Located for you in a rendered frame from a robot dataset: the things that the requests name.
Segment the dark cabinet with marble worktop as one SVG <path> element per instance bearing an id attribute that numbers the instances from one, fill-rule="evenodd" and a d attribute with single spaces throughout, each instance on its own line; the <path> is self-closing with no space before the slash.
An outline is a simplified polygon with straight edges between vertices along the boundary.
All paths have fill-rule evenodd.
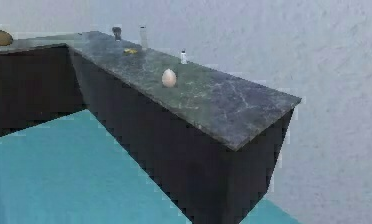
<path id="1" fill-rule="evenodd" d="M 240 224 L 263 198 L 298 103 L 99 31 L 0 47 L 0 137 L 88 110 L 192 224 Z"/>

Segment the tall clear glass bottle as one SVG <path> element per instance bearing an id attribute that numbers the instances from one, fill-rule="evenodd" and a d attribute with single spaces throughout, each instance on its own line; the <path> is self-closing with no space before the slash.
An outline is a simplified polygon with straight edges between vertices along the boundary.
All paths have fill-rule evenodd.
<path id="1" fill-rule="evenodd" d="M 141 47 L 142 50 L 147 50 L 148 49 L 148 39 L 147 39 L 147 30 L 146 26 L 141 26 L 140 27 L 140 40 L 141 40 Z"/>

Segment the brown bread loaf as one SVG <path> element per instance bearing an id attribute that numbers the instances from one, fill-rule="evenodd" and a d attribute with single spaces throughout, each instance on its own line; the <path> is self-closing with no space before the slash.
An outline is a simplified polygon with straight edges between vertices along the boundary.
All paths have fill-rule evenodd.
<path id="1" fill-rule="evenodd" d="M 6 31 L 0 30 L 0 47 L 10 45 L 13 37 Z"/>

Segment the pale beige egg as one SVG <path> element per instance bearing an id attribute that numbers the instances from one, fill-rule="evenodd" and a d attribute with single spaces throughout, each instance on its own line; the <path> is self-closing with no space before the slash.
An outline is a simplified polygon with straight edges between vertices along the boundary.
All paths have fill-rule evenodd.
<path id="1" fill-rule="evenodd" d="M 162 84 L 165 87 L 174 87 L 177 82 L 177 76 L 175 72 L 171 69 L 166 69 L 162 74 Z"/>

